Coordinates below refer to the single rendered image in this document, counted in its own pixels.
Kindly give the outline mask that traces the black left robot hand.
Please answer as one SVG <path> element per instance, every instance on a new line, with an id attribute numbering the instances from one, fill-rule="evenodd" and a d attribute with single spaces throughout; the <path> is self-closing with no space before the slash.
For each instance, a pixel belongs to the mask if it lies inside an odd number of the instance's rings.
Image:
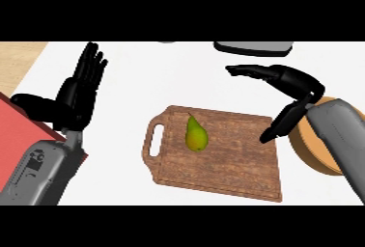
<path id="1" fill-rule="evenodd" d="M 54 131 L 82 131 L 89 123 L 97 89 L 107 60 L 98 45 L 88 42 L 75 71 L 60 85 L 54 99 L 30 94 L 14 94 L 10 102 L 23 110 L 32 121 L 51 123 Z"/>

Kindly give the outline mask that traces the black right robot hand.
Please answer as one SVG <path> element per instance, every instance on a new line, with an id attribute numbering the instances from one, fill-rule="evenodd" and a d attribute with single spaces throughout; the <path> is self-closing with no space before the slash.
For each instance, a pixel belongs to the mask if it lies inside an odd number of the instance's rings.
<path id="1" fill-rule="evenodd" d="M 302 71 L 282 65 L 225 66 L 231 76 L 249 76 L 261 79 L 277 91 L 295 101 L 287 104 L 276 116 L 270 127 L 264 130 L 259 142 L 264 144 L 276 137 L 286 136 L 305 114 L 305 106 L 314 104 L 324 93 L 324 86 Z"/>

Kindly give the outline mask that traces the orange round pot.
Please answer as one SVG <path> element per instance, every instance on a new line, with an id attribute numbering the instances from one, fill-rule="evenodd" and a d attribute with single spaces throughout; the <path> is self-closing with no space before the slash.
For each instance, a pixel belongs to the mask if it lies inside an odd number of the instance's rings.
<path id="1" fill-rule="evenodd" d="M 323 97 L 313 105 L 319 105 L 333 99 L 336 98 Z M 296 155 L 316 172 L 330 176 L 344 175 L 324 144 L 313 132 L 305 115 L 289 133 L 289 141 Z"/>

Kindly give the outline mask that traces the green yellow pear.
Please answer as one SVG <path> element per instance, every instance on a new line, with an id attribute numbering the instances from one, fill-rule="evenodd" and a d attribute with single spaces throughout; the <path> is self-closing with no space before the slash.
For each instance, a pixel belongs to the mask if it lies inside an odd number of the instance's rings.
<path id="1" fill-rule="evenodd" d="M 193 116 L 188 116 L 187 118 L 184 145 L 194 152 L 203 151 L 208 145 L 206 130 L 194 120 Z"/>

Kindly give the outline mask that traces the brown wooden cutting board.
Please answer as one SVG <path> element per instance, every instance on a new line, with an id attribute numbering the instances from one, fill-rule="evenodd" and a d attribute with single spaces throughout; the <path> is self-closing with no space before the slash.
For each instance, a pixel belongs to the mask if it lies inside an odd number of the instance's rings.
<path id="1" fill-rule="evenodd" d="M 188 118 L 208 133 L 200 152 L 184 145 Z M 276 147 L 259 142 L 270 122 L 265 116 L 169 106 L 149 122 L 141 147 L 154 183 L 279 202 Z"/>

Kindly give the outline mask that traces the red flat box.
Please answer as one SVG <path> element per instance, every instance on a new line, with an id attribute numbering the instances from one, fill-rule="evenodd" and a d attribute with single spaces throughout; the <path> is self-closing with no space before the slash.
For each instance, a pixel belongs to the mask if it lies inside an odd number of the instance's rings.
<path id="1" fill-rule="evenodd" d="M 41 140 L 63 142 L 64 138 L 44 123 L 27 118 L 23 110 L 0 92 L 0 192 L 26 149 Z"/>

